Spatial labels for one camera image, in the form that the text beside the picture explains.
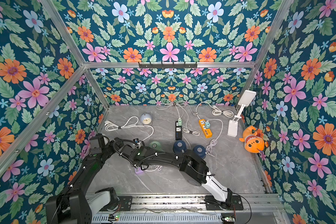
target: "stuffed fish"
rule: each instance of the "stuffed fish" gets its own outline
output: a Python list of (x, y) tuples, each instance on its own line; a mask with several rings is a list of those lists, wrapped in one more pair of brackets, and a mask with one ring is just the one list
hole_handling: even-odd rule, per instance
[(244, 147), (248, 152), (259, 153), (264, 150), (265, 143), (261, 137), (256, 136), (257, 132), (253, 133), (253, 130), (256, 130), (256, 128), (253, 126), (247, 127), (239, 140), (244, 142)]

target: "alarm clock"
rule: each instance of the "alarm clock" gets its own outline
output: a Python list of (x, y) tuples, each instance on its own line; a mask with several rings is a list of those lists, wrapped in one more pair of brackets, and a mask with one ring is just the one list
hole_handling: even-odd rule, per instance
[(152, 123), (152, 116), (148, 113), (144, 113), (141, 115), (141, 118), (139, 119), (139, 121), (143, 123), (144, 125), (148, 125)]

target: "electrical cable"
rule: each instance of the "electrical cable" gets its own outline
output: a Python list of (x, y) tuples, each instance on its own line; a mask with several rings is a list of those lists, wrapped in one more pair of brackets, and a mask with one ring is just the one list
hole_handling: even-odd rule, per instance
[[(137, 118), (137, 121), (133, 124), (127, 125), (132, 118)], [(150, 128), (152, 128), (152, 133), (148, 137), (146, 137), (145, 139), (142, 140), (142, 141), (144, 141), (147, 138), (152, 136), (152, 134), (154, 132), (154, 128), (151, 125), (137, 125), (138, 121), (139, 121), (138, 117), (132, 116), (127, 120), (127, 122), (123, 126), (118, 126), (115, 123), (107, 120), (107, 121), (105, 121), (105, 126), (106, 126), (105, 129), (108, 132), (112, 132), (112, 131), (115, 131), (115, 130), (118, 130), (118, 129), (133, 128), (133, 127), (150, 127)]]

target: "white cord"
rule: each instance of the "white cord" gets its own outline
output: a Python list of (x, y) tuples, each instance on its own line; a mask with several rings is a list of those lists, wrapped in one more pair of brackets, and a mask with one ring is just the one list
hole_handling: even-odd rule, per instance
[[(136, 123), (127, 125), (132, 118), (137, 118)], [(137, 125), (138, 121), (139, 121), (138, 117), (132, 116), (127, 120), (127, 122), (123, 126), (119, 127), (115, 123), (112, 123), (111, 121), (107, 120), (107, 121), (105, 121), (105, 126), (106, 126), (105, 129), (108, 132), (112, 132), (112, 131), (115, 131), (115, 130), (118, 130), (118, 129), (133, 128), (133, 127), (150, 127), (150, 128), (152, 128), (152, 133), (148, 137), (146, 137), (145, 139), (141, 140), (141, 141), (144, 141), (147, 138), (152, 136), (152, 134), (154, 132), (154, 128), (150, 125)]]
[(215, 146), (216, 143), (218, 143), (217, 140), (218, 140), (218, 138), (220, 137), (221, 132), (223, 131), (223, 122), (222, 122), (220, 119), (208, 119), (207, 121), (209, 121), (209, 120), (219, 120), (219, 121), (221, 122), (221, 131), (220, 131), (218, 137), (217, 137), (216, 139), (211, 140), (211, 141), (210, 141), (210, 144), (207, 145), (207, 146), (205, 147), (205, 149), (206, 149), (205, 154), (208, 154), (208, 155), (213, 156), (213, 155), (212, 155), (213, 146)]

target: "gray marble floor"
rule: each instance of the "gray marble floor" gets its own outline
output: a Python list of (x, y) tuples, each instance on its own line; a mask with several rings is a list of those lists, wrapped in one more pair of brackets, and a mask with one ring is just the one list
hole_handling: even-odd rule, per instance
[[(190, 130), (201, 131), (198, 118), (193, 116), (189, 107), (185, 107), (189, 115), (188, 128)], [(230, 106), (220, 107), (222, 110), (233, 110)], [(178, 119), (178, 112), (175, 107), (166, 110), (157, 110), (155, 106), (112, 106), (103, 121), (110, 120), (117, 125), (124, 125), (131, 116), (140, 117), (143, 113), (149, 113), (153, 117), (154, 133), (145, 140), (146, 145), (151, 141), (159, 141), (166, 152), (172, 151), (175, 142), (175, 121)], [(238, 128), (237, 137), (230, 137), (228, 133), (229, 118), (224, 115), (214, 116), (209, 106), (199, 106), (198, 113), (204, 119), (221, 119), (224, 123), (223, 131), (218, 139), (218, 143), (213, 147), (212, 154), (215, 157), (206, 155), (205, 161), (211, 173), (215, 173), (215, 178), (224, 186), (236, 193), (263, 193), (264, 187), (259, 180), (251, 154), (244, 149), (243, 143), (239, 141), (242, 136), (242, 127)], [(183, 125), (187, 121), (187, 114), (182, 117)], [(184, 136), (192, 147), (201, 144), (206, 146), (210, 141), (218, 137), (221, 130), (221, 122), (211, 120), (212, 138), (194, 136), (185, 133)], [(121, 139), (144, 139), (151, 132), (151, 128), (129, 128), (107, 132), (104, 128), (101, 131), (110, 139), (119, 137)], [(178, 170), (170, 167), (163, 167), (161, 171), (144, 172), (136, 175), (134, 168), (123, 158), (114, 154), (106, 161), (106, 164), (92, 181), (88, 192), (95, 192), (102, 188), (114, 187), (117, 193), (208, 193), (203, 187), (196, 187), (189, 184)]]

